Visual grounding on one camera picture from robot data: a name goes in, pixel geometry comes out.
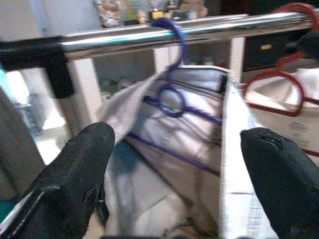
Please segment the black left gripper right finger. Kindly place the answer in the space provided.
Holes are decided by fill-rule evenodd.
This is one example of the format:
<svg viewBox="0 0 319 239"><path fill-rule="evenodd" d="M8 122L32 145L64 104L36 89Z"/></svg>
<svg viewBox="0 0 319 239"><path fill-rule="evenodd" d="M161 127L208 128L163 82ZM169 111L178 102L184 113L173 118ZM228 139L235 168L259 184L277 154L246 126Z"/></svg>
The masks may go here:
<svg viewBox="0 0 319 239"><path fill-rule="evenodd" d="M255 194L281 239L319 237L319 168L293 141L267 129L240 133Z"/></svg>

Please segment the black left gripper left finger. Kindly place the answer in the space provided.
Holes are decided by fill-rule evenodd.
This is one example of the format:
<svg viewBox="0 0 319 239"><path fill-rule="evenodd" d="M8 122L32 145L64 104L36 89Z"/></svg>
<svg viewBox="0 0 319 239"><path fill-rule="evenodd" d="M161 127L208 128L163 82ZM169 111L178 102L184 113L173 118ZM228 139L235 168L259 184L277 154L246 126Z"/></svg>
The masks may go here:
<svg viewBox="0 0 319 239"><path fill-rule="evenodd" d="M96 122L71 138L0 224L2 239L81 239L98 202L115 132Z"/></svg>

